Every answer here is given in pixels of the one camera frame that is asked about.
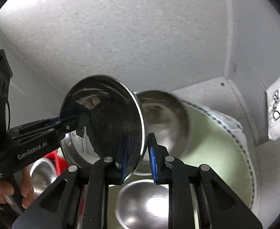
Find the person's left hand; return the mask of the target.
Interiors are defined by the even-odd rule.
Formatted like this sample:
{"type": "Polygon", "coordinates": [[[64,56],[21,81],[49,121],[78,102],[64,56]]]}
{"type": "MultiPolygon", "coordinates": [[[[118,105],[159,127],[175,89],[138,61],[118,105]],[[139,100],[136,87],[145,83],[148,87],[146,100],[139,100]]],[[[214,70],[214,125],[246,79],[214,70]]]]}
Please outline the person's left hand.
{"type": "MultiPolygon", "coordinates": [[[[21,182],[20,191],[22,195],[22,206],[27,209],[35,201],[35,193],[32,186],[32,181],[30,177],[29,167],[22,168],[23,180],[21,182]]],[[[14,188],[13,186],[0,179],[0,204],[6,204],[5,195],[13,195],[14,188]]]]}

